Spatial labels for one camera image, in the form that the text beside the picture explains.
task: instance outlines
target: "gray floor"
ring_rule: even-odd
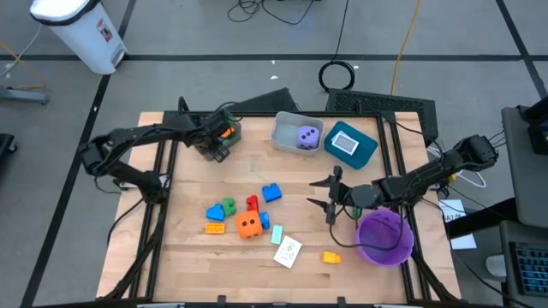
[[[249,22],[233,23],[226,11],[234,1],[138,0],[124,38],[134,55],[329,54],[337,43],[343,1],[315,3],[296,27],[259,12]],[[506,0],[521,37],[533,55],[548,54],[543,0]],[[104,0],[110,18],[120,25],[128,0]],[[32,37],[36,23],[28,15],[30,1],[0,3],[0,40],[20,50]],[[298,19],[307,1],[268,2],[270,10]],[[414,2],[350,1],[342,36],[342,54],[396,54],[405,37]],[[72,52],[43,29],[32,55]],[[519,55],[495,1],[423,1],[407,54]],[[183,95],[191,109],[212,110],[230,100],[251,98],[288,87],[304,110],[322,110],[327,95],[317,82],[323,61],[197,61],[124,62],[110,78],[93,135],[137,123],[140,112],[173,110]],[[0,69],[7,62],[0,62]],[[390,92],[393,62],[352,61],[355,90]],[[81,62],[32,61],[51,93],[47,107],[0,104],[0,132],[17,137],[20,150],[0,178],[0,299],[16,307],[32,273],[53,211],[56,208],[82,128],[101,76]],[[548,62],[536,62],[548,81]],[[344,86],[348,76],[338,68],[326,73],[327,83]],[[3,79],[5,86],[34,84],[19,67]],[[403,62],[396,95],[433,99],[437,103],[440,139],[452,146],[462,137],[493,135],[502,129],[500,109],[539,100],[527,68],[519,62]],[[499,163],[483,173],[488,187],[458,181],[457,189],[484,204],[510,197],[508,159],[501,148]],[[78,174],[67,213],[35,305],[94,298],[105,254],[105,237],[117,198],[95,190],[83,170]],[[464,200],[464,204],[478,209]],[[461,255],[478,271],[481,260],[496,253],[497,232],[476,234],[480,249]],[[500,298],[480,285],[458,262],[457,275],[464,299],[500,304]]]

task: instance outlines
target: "wooden tabletop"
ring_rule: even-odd
[[[161,122],[163,113],[142,113],[139,125]],[[415,113],[399,113],[402,125],[420,130]],[[322,118],[326,135],[335,122],[343,120],[378,141],[375,119]],[[341,248],[331,239],[325,214],[306,198],[328,200],[326,188],[310,187],[308,183],[323,180],[335,164],[342,166],[342,181],[350,186],[382,178],[384,165],[380,147],[361,170],[351,169],[325,151],[314,157],[275,150],[270,136],[273,117],[249,117],[241,121],[241,141],[230,148],[230,156],[222,163],[207,162],[194,149],[179,146],[172,182],[164,240],[156,281],[155,301],[217,301],[219,294],[229,302],[293,302],[334,303],[337,296],[349,303],[404,303],[402,272],[399,267],[381,268],[361,259],[354,249]],[[396,159],[385,124],[394,174]],[[399,129],[407,170],[427,163],[422,136]],[[134,148],[129,163],[138,169],[152,169],[156,145]],[[167,165],[165,151],[163,166]],[[261,187],[276,182],[283,197],[265,204]],[[234,198],[237,210],[246,210],[246,198],[259,197],[260,211],[267,211],[272,224],[283,225],[283,235],[300,241],[302,248],[292,269],[272,258],[277,245],[271,244],[271,229],[262,236],[241,240],[235,229],[235,218],[225,219],[226,234],[206,234],[205,213],[208,207],[223,198]],[[117,215],[140,198],[139,192],[124,192]],[[437,203],[429,192],[426,198]],[[453,267],[449,242],[439,209],[428,203],[415,207],[420,242],[426,262],[439,280],[455,296],[460,291]],[[134,261],[144,206],[123,220],[114,231],[98,296],[108,293]],[[335,236],[343,243],[353,244],[354,222],[339,216],[334,226]],[[325,264],[323,251],[341,255],[340,264]],[[420,298],[420,286],[413,261],[409,262],[414,283],[414,295]],[[149,264],[144,266],[140,292],[145,293]]]

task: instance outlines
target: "teal container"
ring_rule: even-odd
[[[353,155],[349,155],[331,144],[333,137],[340,131],[343,131],[350,138],[358,141],[358,147]],[[354,169],[360,169],[365,166],[377,149],[377,146],[377,141],[367,137],[344,121],[338,121],[324,139],[324,149]]]

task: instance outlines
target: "gray bin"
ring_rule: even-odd
[[[318,148],[313,150],[302,150],[297,147],[299,138],[299,128],[302,126],[311,126],[318,129],[319,144]],[[324,134],[324,122],[317,118],[304,115],[297,115],[286,111],[280,111],[276,114],[274,127],[272,128],[272,144],[275,148],[282,151],[290,151],[297,154],[312,156],[321,148]]]

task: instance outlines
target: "purple plastic basket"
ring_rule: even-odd
[[[356,231],[358,244],[370,244],[379,247],[392,247],[400,235],[402,217],[389,210],[375,210],[369,213]],[[413,250],[414,237],[407,220],[403,219],[402,238],[396,248],[388,252],[370,248],[356,247],[358,254],[365,260],[382,267],[393,267],[405,262]]]

